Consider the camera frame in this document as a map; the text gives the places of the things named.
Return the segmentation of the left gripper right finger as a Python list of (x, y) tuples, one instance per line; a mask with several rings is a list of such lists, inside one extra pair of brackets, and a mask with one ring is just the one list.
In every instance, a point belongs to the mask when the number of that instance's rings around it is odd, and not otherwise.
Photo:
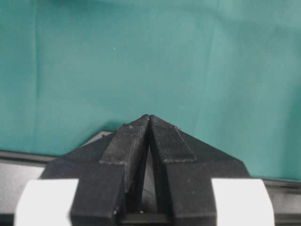
[(175, 226), (215, 226), (212, 178), (247, 178), (242, 161), (152, 115), (149, 121), (156, 201)]

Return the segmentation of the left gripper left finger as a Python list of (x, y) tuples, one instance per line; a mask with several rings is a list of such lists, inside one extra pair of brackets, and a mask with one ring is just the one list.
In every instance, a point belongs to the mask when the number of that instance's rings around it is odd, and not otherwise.
[(114, 226), (119, 214), (139, 212), (149, 120), (145, 114), (46, 165), (43, 179), (79, 181), (71, 207), (74, 226)]

